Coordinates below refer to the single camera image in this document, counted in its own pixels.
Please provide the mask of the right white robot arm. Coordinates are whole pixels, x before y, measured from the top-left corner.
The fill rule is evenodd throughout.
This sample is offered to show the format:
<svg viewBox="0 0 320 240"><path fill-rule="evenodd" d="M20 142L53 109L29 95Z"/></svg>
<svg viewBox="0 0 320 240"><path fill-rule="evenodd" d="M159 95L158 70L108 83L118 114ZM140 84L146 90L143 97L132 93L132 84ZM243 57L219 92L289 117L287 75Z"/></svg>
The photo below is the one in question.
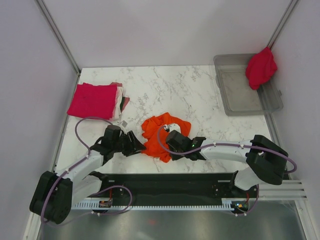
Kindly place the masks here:
<svg viewBox="0 0 320 240"><path fill-rule="evenodd" d="M173 160L227 160L247 164L231 178L229 191L235 197L262 183L279 186L287 174L289 154L263 135L256 134L249 141L214 141L206 137L190 139L173 130L165 143Z"/></svg>

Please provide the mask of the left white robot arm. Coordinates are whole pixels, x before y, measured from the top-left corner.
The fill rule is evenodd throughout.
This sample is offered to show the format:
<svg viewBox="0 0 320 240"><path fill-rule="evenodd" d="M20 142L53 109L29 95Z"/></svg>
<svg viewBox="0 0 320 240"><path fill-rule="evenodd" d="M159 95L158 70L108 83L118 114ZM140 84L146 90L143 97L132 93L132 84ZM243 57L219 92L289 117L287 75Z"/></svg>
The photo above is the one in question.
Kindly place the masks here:
<svg viewBox="0 0 320 240"><path fill-rule="evenodd" d="M121 153L125 157L139 154L146 147L132 131L109 125L103 136L89 147L82 159L57 172L45 171L39 178L29 210L46 221L61 224L71 208L89 196L106 196L110 185L107 175L97 169Z"/></svg>

